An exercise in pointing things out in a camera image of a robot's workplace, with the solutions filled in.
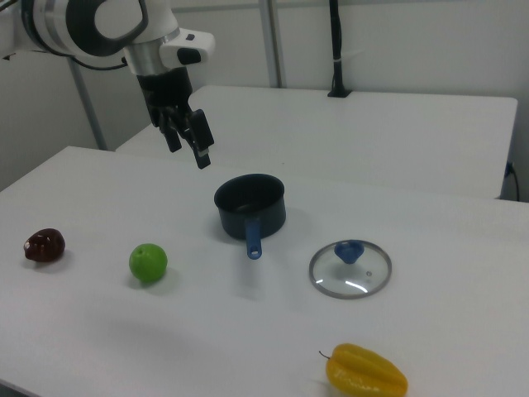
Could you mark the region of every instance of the toy fruit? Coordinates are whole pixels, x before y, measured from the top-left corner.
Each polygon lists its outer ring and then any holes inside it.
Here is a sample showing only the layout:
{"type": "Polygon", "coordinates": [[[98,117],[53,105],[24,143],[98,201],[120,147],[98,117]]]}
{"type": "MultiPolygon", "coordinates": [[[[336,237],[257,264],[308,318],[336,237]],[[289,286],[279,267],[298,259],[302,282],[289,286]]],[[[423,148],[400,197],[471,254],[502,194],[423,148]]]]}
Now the toy fruit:
{"type": "Polygon", "coordinates": [[[354,397],[403,397],[407,379],[390,361],[363,347],[335,347],[326,364],[327,378],[339,391],[354,397]]]}
{"type": "Polygon", "coordinates": [[[24,255],[35,262],[52,262],[64,252],[63,235],[56,229],[42,229],[24,243],[24,255]]]}
{"type": "Polygon", "coordinates": [[[139,281],[144,283],[157,281],[165,273],[167,256],[156,244],[141,244],[131,253],[129,267],[139,281]]]}

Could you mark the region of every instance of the blue lid knob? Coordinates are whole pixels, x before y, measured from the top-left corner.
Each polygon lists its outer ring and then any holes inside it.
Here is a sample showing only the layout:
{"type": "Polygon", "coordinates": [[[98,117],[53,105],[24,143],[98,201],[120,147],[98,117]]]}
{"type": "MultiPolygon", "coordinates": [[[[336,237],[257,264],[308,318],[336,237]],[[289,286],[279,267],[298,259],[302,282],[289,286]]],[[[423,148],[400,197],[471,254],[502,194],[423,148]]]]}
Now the blue lid knob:
{"type": "Polygon", "coordinates": [[[364,253],[364,245],[356,240],[339,242],[334,246],[334,253],[347,265],[353,265],[364,253]]]}

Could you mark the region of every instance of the pot lid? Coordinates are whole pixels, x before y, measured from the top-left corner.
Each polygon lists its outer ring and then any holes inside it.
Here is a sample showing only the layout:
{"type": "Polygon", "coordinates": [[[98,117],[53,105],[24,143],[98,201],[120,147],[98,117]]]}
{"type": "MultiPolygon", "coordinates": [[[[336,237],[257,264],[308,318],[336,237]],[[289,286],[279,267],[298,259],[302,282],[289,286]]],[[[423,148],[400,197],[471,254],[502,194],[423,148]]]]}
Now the pot lid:
{"type": "Polygon", "coordinates": [[[338,299],[358,299],[380,291],[391,276],[391,260],[379,246],[344,240],[324,246],[311,260],[312,284],[338,299]]]}

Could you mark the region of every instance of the blue pot handle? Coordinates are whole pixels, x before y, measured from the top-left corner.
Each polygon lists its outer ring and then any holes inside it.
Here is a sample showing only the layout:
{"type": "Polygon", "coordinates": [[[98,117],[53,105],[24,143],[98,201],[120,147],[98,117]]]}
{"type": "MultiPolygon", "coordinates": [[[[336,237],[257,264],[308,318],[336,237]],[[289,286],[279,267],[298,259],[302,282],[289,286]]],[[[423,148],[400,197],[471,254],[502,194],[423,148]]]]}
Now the blue pot handle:
{"type": "Polygon", "coordinates": [[[250,259],[259,259],[263,253],[261,249],[261,221],[246,219],[246,250],[250,259]]]}

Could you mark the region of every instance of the green ball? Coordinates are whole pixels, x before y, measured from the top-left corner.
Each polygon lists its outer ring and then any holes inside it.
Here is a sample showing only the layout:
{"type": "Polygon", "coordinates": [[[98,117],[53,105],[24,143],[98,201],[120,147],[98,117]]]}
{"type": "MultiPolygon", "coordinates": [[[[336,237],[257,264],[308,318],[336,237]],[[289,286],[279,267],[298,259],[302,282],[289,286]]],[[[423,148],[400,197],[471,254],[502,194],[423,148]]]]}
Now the green ball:
{"type": "Polygon", "coordinates": [[[141,244],[131,253],[129,267],[139,281],[151,283],[165,274],[167,255],[156,244],[141,244]]]}

